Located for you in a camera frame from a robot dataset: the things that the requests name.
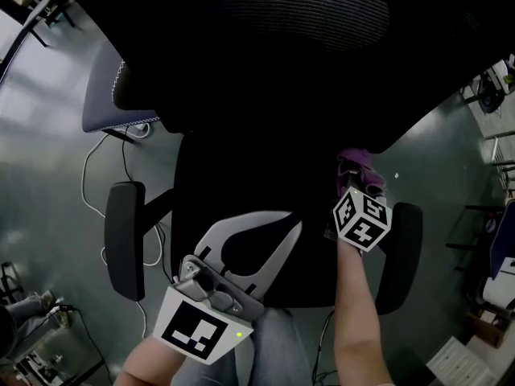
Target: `shiny floor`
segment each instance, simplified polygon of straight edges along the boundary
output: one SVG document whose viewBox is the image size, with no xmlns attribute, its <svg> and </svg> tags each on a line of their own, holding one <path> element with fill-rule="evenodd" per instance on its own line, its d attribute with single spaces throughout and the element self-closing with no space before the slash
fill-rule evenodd
<svg viewBox="0 0 515 386">
<path fill-rule="evenodd" d="M 93 58 L 105 37 L 78 6 L 70 15 L 78 28 L 65 22 L 52 29 L 39 24 L 36 30 L 50 47 L 29 35 L 0 85 L 0 260 L 13 262 L 28 290 L 52 289 L 81 309 L 114 374 L 141 339 L 142 315 L 111 289 L 100 258 L 103 219 L 80 197 L 85 155 L 102 136 L 82 132 L 82 104 Z M 167 133 L 158 123 L 149 138 L 126 145 L 129 172 L 146 184 L 148 199 L 173 187 L 180 142 L 180 135 Z M 106 139 L 88 165 L 86 198 L 101 210 L 111 184 L 126 180 L 121 147 L 121 141 Z M 502 200 L 495 174 L 484 165 L 487 156 L 469 108 L 456 95 L 374 157 L 388 182 L 389 205 L 414 203 L 424 213 L 413 289 L 399 311 L 381 317 L 385 358 L 399 384 L 463 329 L 468 305 L 459 293 L 463 276 L 454 266 L 466 259 L 445 243 L 470 239 L 476 219 L 463 215 L 465 204 Z M 159 250 L 155 234 L 146 236 L 145 247 L 146 261 L 153 261 Z M 383 264 L 379 250 L 365 256 L 374 293 Z M 142 306 L 151 331 L 167 281 L 160 267 L 146 268 L 145 278 Z M 314 361 L 329 310 L 292 311 Z M 330 326 L 321 372 L 334 368 L 333 333 Z M 99 373 L 89 383 L 106 382 L 105 373 Z M 335 383 L 334 377 L 326 381 Z"/>
</svg>

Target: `white cube with markers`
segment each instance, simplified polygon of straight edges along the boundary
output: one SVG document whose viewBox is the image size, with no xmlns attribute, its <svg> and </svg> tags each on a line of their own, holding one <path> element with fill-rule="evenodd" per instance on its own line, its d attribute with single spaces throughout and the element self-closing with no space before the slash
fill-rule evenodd
<svg viewBox="0 0 515 386">
<path fill-rule="evenodd" d="M 389 232 L 392 210 L 365 193 L 350 187 L 333 209 L 341 240 L 370 251 Z"/>
</svg>

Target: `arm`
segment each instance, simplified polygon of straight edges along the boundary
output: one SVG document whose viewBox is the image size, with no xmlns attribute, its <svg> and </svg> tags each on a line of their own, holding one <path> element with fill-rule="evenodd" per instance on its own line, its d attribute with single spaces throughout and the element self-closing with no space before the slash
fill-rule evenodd
<svg viewBox="0 0 515 386">
<path fill-rule="evenodd" d="M 129 355 L 114 386 L 169 386 L 185 356 L 149 337 Z"/>
<path fill-rule="evenodd" d="M 342 386 L 391 384 L 381 352 L 376 307 L 361 256 L 338 239 L 335 302 L 335 361 Z"/>
</svg>

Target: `brown box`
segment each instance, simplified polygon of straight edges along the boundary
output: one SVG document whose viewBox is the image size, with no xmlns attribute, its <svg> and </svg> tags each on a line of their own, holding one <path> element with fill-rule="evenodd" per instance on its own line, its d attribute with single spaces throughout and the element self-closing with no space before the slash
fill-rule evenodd
<svg viewBox="0 0 515 386">
<path fill-rule="evenodd" d="M 467 317 L 474 335 L 498 349 L 511 321 L 479 307 L 472 307 Z"/>
</svg>

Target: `purple cloth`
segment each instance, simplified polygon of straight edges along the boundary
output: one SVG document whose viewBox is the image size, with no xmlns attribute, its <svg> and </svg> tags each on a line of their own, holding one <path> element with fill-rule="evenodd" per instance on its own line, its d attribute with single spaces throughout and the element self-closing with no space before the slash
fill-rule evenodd
<svg viewBox="0 0 515 386">
<path fill-rule="evenodd" d="M 339 162 L 336 178 L 338 197 L 341 197 L 344 177 L 352 170 L 358 171 L 360 186 L 367 195 L 375 197 L 385 194 L 386 181 L 372 168 L 370 153 L 367 150 L 349 147 L 341 150 L 336 158 Z"/>
</svg>

